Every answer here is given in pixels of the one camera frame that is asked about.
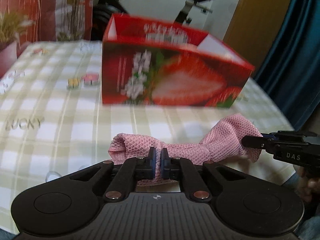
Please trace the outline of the person's right hand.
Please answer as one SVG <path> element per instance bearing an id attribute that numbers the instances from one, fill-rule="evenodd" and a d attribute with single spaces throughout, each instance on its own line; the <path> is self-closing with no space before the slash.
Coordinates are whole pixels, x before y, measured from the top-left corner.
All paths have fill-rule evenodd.
<path id="1" fill-rule="evenodd" d="M 298 175 L 298 193 L 304 201 L 310 202 L 319 193 L 319 174 L 312 177 L 305 168 L 297 165 L 294 168 Z"/>

